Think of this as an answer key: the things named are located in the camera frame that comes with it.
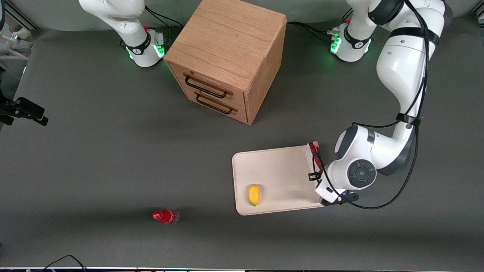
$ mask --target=green led light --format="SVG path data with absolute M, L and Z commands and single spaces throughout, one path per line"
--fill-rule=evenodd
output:
M 341 44 L 341 38 L 338 38 L 336 41 L 333 42 L 334 44 L 331 46 L 331 52 L 335 53 L 338 52 L 339 46 Z
M 153 45 L 153 48 L 160 58 L 165 55 L 165 47 L 163 45 Z
M 370 43 L 371 43 L 371 39 L 368 41 L 368 45 L 366 46 L 366 49 L 364 50 L 364 52 L 368 52 L 368 50 L 370 49 Z
M 128 47 L 126 47 L 126 51 L 128 51 L 129 58 L 130 58 L 130 59 L 133 59 L 133 56 L 131 56 L 131 52 L 129 51 Z

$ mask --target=drawer handle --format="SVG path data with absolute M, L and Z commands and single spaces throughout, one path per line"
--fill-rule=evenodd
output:
M 214 93 L 214 92 L 212 92 L 212 91 L 206 90 L 206 89 L 204 89 L 204 88 L 202 88 L 202 87 L 199 87 L 199 86 L 197 86 L 197 85 L 194 85 L 194 84 L 192 84 L 192 83 L 188 82 L 188 80 L 189 80 L 189 79 L 190 79 L 190 77 L 189 77 L 189 76 L 186 76 L 186 78 L 185 78 L 185 83 L 186 83 L 188 86 L 190 86 L 190 87 L 192 87 L 192 88 L 195 88 L 195 89 L 197 89 L 197 90 L 199 90 L 199 91 L 202 91 L 202 92 L 204 92 L 204 93 L 208 93 L 209 95 L 213 95 L 213 96 L 215 96 L 216 98 L 224 98 L 224 97 L 227 95 L 227 91 L 225 91 L 225 92 L 224 92 L 222 95 L 219 95 L 219 94 L 216 94 L 216 93 Z
M 204 106 L 207 106 L 207 107 L 209 107 L 209 108 L 212 108 L 212 109 L 214 109 L 214 110 L 216 110 L 216 111 L 218 111 L 218 112 L 221 112 L 221 113 L 223 113 L 223 114 L 227 114 L 227 115 L 229 115 L 229 114 L 230 114 L 230 113 L 232 113 L 232 111 L 234 110 L 234 109 L 230 108 L 230 110 L 229 110 L 229 111 L 224 111 L 224 110 L 222 110 L 222 109 L 219 109 L 219 108 L 217 108 L 217 107 L 215 107 L 215 106 L 212 106 L 212 105 L 210 105 L 210 104 L 208 104 L 208 103 L 205 103 L 205 102 L 201 101 L 199 98 L 200 98 L 200 95 L 199 95 L 199 94 L 197 94 L 197 102 L 199 102 L 200 104 L 202 104 L 202 105 L 204 105 Z

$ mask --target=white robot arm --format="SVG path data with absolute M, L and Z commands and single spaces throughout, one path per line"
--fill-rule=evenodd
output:
M 119 34 L 138 66 L 153 66 L 165 55 L 163 34 L 143 27 L 138 20 L 145 10 L 144 0 L 79 0 L 79 3 Z
M 392 137 L 359 125 L 341 134 L 334 149 L 339 159 L 326 165 L 316 187 L 316 192 L 329 203 L 347 190 L 367 188 L 375 181 L 377 172 L 392 175 L 405 169 L 420 123 L 426 63 L 436 49 L 444 25 L 452 20 L 452 10 L 444 0 L 347 2 L 354 15 L 349 24 L 333 29 L 337 38 L 331 52 L 344 61 L 357 61 L 368 50 L 370 37 L 378 25 L 391 31 L 377 63 L 377 74 L 397 97 L 400 113 Z M 421 26 L 412 8 L 426 27 Z

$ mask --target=small box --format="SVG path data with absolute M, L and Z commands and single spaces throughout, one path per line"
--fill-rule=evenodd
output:
M 203 0 L 165 62 L 188 99 L 250 125 L 281 66 L 286 23 L 240 0 Z

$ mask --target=lemon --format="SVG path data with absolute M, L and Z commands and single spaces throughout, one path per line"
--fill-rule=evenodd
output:
M 249 187 L 249 202 L 255 207 L 259 204 L 259 185 L 252 184 Z

